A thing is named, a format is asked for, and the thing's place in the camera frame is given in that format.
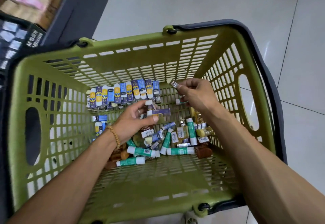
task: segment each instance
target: tile floor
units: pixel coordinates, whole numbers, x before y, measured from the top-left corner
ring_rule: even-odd
[[[320,9],[324,4],[325,0],[109,0],[93,38],[120,38],[161,31],[164,25],[224,18],[247,25],[278,85],[288,164],[325,194],[325,11]],[[241,81],[241,87],[255,125],[258,120],[249,83]],[[151,218],[145,223],[178,223],[179,217]],[[248,207],[242,207],[199,223],[256,221]]]

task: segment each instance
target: yellow bottle cap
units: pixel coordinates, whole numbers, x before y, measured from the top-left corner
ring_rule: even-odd
[[[203,129],[197,129],[196,134],[201,138],[205,137],[205,132]]]

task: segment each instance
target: row of erasers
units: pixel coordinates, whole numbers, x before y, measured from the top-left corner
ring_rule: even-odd
[[[159,81],[135,79],[114,86],[97,86],[87,91],[87,108],[112,109],[123,108],[140,99],[155,100],[160,103]]]
[[[177,99],[176,104],[182,105],[184,103]],[[150,115],[170,115],[170,109],[158,109],[152,100],[148,100],[146,106],[146,115],[142,115],[141,118]],[[187,119],[180,120],[179,127],[173,121],[162,126],[159,130],[155,130],[155,126],[141,128],[127,141],[127,147],[124,145],[121,151],[113,152],[106,169],[144,164],[146,160],[155,160],[160,155],[196,154],[199,159],[212,156],[210,148],[212,146],[210,137],[214,135],[212,128],[202,119],[201,114],[193,108],[190,108],[190,116]]]

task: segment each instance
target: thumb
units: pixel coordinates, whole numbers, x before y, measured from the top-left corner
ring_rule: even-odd
[[[156,116],[156,115],[151,115],[147,118],[144,118],[144,119],[141,119],[139,121],[140,125],[141,125],[141,128],[142,127],[145,127],[145,126],[150,126],[150,125],[153,125],[153,124],[156,124],[159,120],[159,117]]]
[[[184,85],[178,85],[177,87],[177,91],[181,94],[181,95],[186,95],[189,92],[189,88],[187,86]]]

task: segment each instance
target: shopping basket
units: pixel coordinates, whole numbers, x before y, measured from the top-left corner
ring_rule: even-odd
[[[86,108],[87,90],[137,78],[160,81],[160,107],[172,111],[165,122],[178,125],[180,119],[189,117],[189,110],[175,105],[177,92],[165,83],[166,79],[209,80],[220,103],[286,162],[277,88],[251,33],[238,21],[165,26],[162,33],[107,41],[81,38],[64,48],[36,49],[32,55],[17,58],[7,71],[2,107],[9,108],[2,108],[1,134],[10,175],[7,188],[10,186],[12,194],[8,202],[14,211],[95,138],[94,114]],[[246,75],[252,90],[259,121],[256,131],[250,127],[243,107],[240,75]],[[109,123],[121,112],[100,111],[108,115]],[[39,117],[41,143],[30,148],[28,117],[33,115]],[[80,223],[118,222],[191,209],[203,217],[245,205],[216,136],[211,137],[211,143],[213,156],[209,158],[161,156],[143,165],[104,170]],[[32,159],[31,150],[36,150]]]

